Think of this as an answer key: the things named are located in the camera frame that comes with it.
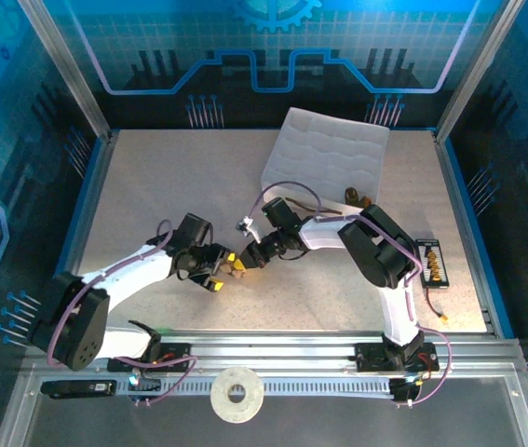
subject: circuit board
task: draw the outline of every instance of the circuit board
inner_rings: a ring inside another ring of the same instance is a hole
[[[427,289],[445,289],[450,287],[446,266],[437,239],[417,239],[416,246],[421,256],[423,272],[421,283]]]

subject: aluminum frame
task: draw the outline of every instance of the aluminum frame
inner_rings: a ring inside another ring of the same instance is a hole
[[[495,53],[514,24],[514,20],[524,5],[524,1],[525,0],[508,0],[508,3],[494,22],[491,33],[485,41],[485,45],[474,63],[470,65],[470,68],[454,91],[452,98],[448,102],[448,105],[440,118],[437,134],[438,143],[443,144],[447,140],[456,121],[458,121],[458,118],[467,106],[470,97],[483,78],[483,75],[494,61]]]
[[[42,0],[18,2],[94,133],[98,138],[107,139],[110,133],[108,122],[47,7]]]
[[[438,159],[440,160],[441,172],[446,183],[446,188],[448,189],[450,201],[452,202],[454,218],[458,224],[458,231],[460,232],[462,245],[465,249],[465,254],[467,255],[468,267],[477,292],[477,297],[479,298],[479,303],[481,308],[485,309],[491,318],[489,323],[492,326],[491,329],[495,336],[498,338],[504,338],[504,329],[502,328],[500,317],[497,313],[494,296],[489,287],[489,280],[485,273],[485,266],[481,259],[481,255],[479,254],[479,246],[477,240],[473,236],[460,188],[456,187],[452,160],[450,159],[443,142],[436,142],[436,151],[438,153]]]
[[[92,154],[89,164],[90,172],[84,179],[81,193],[75,205],[75,211],[79,210],[79,220],[75,222],[75,215],[72,218],[72,224],[67,231],[66,243],[62,248],[58,271],[79,271],[79,265],[88,243],[89,230],[93,221],[92,216],[98,208],[100,194],[117,139],[118,131],[114,131],[108,142],[102,144],[100,150],[95,150]]]
[[[445,365],[447,349],[444,342],[434,337],[428,337],[428,340],[436,345],[440,364]],[[462,334],[453,335],[450,340],[454,353],[450,377],[504,380],[522,441],[528,446],[528,370],[519,342]],[[238,364],[255,370],[262,377],[353,378],[379,375],[358,373],[355,362],[348,359],[354,354],[353,344],[381,342],[379,336],[364,332],[173,332],[163,337],[163,341],[192,344],[192,354],[198,355],[199,360],[191,377],[213,379],[220,371]],[[69,372],[49,368],[44,354],[35,348],[30,349],[28,354],[0,429],[0,446],[24,445],[25,433],[33,423],[34,407],[43,382],[109,379],[126,384],[129,379],[126,373],[107,372],[104,359],[93,362],[81,372]],[[436,376],[441,376],[443,369]],[[163,375],[172,378],[180,374]]]

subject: beige tabletop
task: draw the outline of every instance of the beige tabletop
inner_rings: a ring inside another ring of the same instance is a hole
[[[235,225],[261,190],[277,130],[123,130],[91,226],[79,273],[131,254],[169,218],[192,212],[213,223],[215,240],[242,251],[249,239]],[[452,332],[484,332],[481,309],[431,134],[390,134],[378,205],[413,238],[440,240],[451,287],[433,291],[428,309],[420,282],[414,300],[421,324]],[[262,214],[257,221],[271,229]],[[223,289],[202,290],[169,278],[128,298],[114,312],[154,328],[214,330],[381,331],[377,290],[345,251],[276,259],[243,279],[221,274]]]

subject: white tape roll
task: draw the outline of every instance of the white tape roll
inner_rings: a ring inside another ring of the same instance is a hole
[[[233,402],[230,400],[230,391],[237,385],[245,389],[245,397],[240,402]],[[247,422],[262,408],[264,383],[249,368],[228,368],[214,380],[210,402],[214,412],[222,420],[233,424]]]

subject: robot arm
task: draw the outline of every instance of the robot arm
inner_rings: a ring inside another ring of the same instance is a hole
[[[56,276],[45,287],[45,300],[31,322],[28,341],[49,352],[58,332],[53,357],[74,371],[96,358],[157,359],[160,335],[156,331],[137,321],[116,323],[109,314],[135,292],[173,275],[219,291],[223,283],[214,276],[222,264],[234,260],[234,254],[220,244],[203,243],[210,227],[211,223],[187,214],[162,250],[154,252],[168,234],[148,240],[132,255],[96,272]],[[184,278],[182,271],[187,272]],[[84,288],[88,290],[58,331],[61,317]]]
[[[276,231],[265,237],[257,235],[248,245],[240,256],[245,267],[264,268],[274,256],[287,250],[307,253],[323,248],[346,249],[363,276],[379,290],[386,356],[402,367],[424,342],[416,324],[412,290],[406,285],[415,264],[403,251],[414,253],[413,240],[376,205],[363,210],[360,221],[345,217],[301,220],[281,198],[267,203],[262,210]],[[380,235],[372,226],[391,242],[384,237],[376,244],[373,239]],[[252,233],[253,228],[247,219],[237,225],[244,234]]]

